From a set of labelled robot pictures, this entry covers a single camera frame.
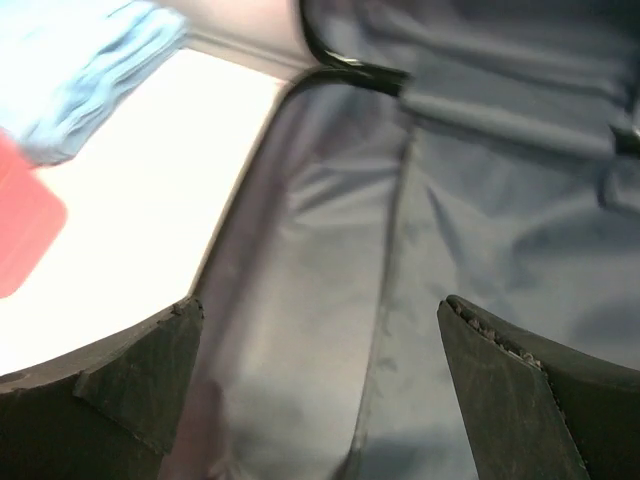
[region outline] light blue cloth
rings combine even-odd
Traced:
[[[148,1],[0,0],[0,128],[34,164],[72,158],[186,33]]]

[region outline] suitcase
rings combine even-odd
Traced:
[[[640,5],[298,13],[319,66],[203,269],[181,418],[94,478],[640,478]]]

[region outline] white surface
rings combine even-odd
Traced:
[[[0,375],[139,323],[188,295],[281,85],[178,52],[81,153],[38,176],[68,220],[0,299]]]

